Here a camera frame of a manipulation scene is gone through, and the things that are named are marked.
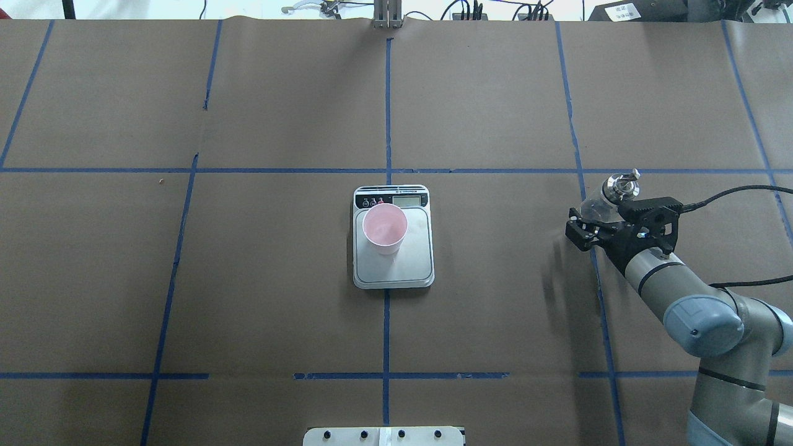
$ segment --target gray robot arm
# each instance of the gray robot arm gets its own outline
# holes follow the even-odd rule
[[[654,198],[619,205],[625,221],[588,220],[570,210],[565,235],[600,246],[669,335],[702,358],[688,414],[693,446],[793,446],[793,407],[765,397],[772,356],[793,345],[782,310],[705,284],[673,253],[683,205]]]

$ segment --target cup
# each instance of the cup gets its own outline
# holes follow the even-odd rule
[[[380,203],[367,210],[363,216],[363,235],[380,254],[399,251],[407,233],[408,217],[399,206]]]

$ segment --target label sticker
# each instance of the label sticker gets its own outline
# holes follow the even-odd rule
[[[610,18],[611,21],[626,21],[641,17],[641,14],[633,3],[611,6],[609,8],[605,8],[605,10],[606,14],[608,14],[608,18]]]

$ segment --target kitchen scale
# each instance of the kitchen scale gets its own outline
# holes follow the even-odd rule
[[[363,218],[379,203],[399,206],[408,217],[408,233],[394,254],[374,251],[363,235]],[[421,185],[362,186],[352,200],[353,282],[365,290],[423,288],[435,280],[430,191]]]

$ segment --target white metal plate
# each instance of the white metal plate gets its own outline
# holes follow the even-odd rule
[[[431,283],[434,271],[429,214],[421,206],[404,207],[402,210],[408,217],[408,233],[400,250],[388,256],[374,251],[363,235],[363,218],[367,210],[355,213],[353,269],[357,286],[400,288]]]
[[[366,438],[361,433],[366,431]],[[465,436],[452,426],[389,428],[314,428],[303,436],[303,446],[465,446]]]

